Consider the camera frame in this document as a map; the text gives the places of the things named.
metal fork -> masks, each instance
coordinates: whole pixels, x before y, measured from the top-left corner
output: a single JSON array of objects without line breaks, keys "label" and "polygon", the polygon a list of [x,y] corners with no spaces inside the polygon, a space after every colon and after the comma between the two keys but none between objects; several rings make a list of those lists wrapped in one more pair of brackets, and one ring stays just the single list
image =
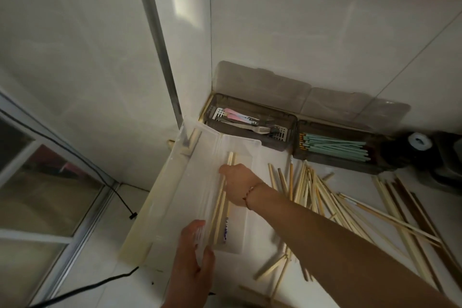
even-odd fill
[{"label": "metal fork", "polygon": [[255,133],[258,133],[258,134],[269,134],[271,132],[271,128],[263,127],[261,125],[255,127],[255,126],[247,125],[247,124],[231,123],[231,122],[224,122],[224,121],[222,121],[222,122],[226,123],[226,124],[234,125],[235,127],[238,127],[238,128],[252,130],[252,131],[254,131]]}]

glass panel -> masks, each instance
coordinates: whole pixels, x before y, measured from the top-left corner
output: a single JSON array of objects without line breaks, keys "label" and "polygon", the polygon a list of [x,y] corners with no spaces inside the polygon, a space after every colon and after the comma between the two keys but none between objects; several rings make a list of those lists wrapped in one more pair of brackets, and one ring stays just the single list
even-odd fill
[{"label": "glass panel", "polygon": [[72,236],[100,188],[42,145],[0,189],[0,228]]},{"label": "glass panel", "polygon": [[0,171],[31,141],[32,138],[0,119]]},{"label": "glass panel", "polygon": [[26,307],[63,244],[0,239],[0,307]]}]

forearm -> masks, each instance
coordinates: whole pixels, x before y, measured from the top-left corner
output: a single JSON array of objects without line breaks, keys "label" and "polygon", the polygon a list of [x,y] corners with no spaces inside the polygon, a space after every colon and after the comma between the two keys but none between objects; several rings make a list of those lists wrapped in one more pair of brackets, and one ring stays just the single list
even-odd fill
[{"label": "forearm", "polygon": [[249,198],[341,308],[455,307],[378,247],[267,185]]}]

tiled wall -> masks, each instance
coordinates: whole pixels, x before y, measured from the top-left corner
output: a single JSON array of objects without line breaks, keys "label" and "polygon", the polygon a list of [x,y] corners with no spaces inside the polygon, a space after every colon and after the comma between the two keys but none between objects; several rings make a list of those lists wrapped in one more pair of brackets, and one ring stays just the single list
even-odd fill
[{"label": "tiled wall", "polygon": [[462,0],[212,0],[221,60],[411,105],[403,125],[462,130]]},{"label": "tiled wall", "polygon": [[[159,14],[182,110],[198,116],[210,1],[173,1]],[[197,27],[179,12],[191,8]],[[151,188],[178,128],[141,0],[1,0],[0,65],[3,91],[114,178]]]}]

translucent plastic container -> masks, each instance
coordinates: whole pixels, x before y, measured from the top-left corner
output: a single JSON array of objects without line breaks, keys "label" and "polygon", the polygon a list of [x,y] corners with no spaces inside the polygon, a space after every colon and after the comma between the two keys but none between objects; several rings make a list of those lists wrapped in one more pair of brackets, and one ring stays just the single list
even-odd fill
[{"label": "translucent plastic container", "polygon": [[[169,270],[181,229],[194,219],[206,220],[196,239],[198,259],[201,258],[209,240],[207,234],[213,230],[211,217],[218,198],[220,165],[226,164],[229,152],[234,152],[236,164],[255,170],[261,145],[259,140],[222,135],[198,121],[184,120],[170,157],[151,191],[156,196],[144,227],[146,240],[153,242],[145,261],[147,266]],[[226,213],[225,209],[219,240],[213,248],[239,255],[244,247],[247,209],[230,206],[227,240],[223,243]]]}]

